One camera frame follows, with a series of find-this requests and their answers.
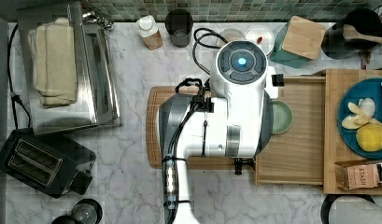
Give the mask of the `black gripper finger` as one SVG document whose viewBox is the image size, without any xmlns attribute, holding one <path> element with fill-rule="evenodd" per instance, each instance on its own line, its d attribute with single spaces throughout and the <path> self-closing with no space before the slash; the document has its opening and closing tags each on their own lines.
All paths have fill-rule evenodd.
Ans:
<svg viewBox="0 0 382 224">
<path fill-rule="evenodd" d="M 234 161 L 234 173 L 236 175 L 242 174 L 244 165 L 247 165 L 252 170 L 255 170 L 255 161 L 253 159 L 235 158 L 233 161 Z"/>
<path fill-rule="evenodd" d="M 285 86 L 284 75 L 283 74 L 272 75 L 272 85 L 274 87 L 284 87 Z"/>
</svg>

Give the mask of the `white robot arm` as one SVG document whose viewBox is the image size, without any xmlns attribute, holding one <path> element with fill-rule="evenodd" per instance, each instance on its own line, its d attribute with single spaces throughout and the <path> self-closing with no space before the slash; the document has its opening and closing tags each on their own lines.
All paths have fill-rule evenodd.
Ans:
<svg viewBox="0 0 382 224">
<path fill-rule="evenodd" d="M 254 158 L 273 133 L 266 79 L 274 73 L 263 50 L 237 40 L 220 48 L 205 84 L 186 78 L 160 105 L 165 224 L 196 224 L 187 178 L 189 157 Z"/>
</svg>

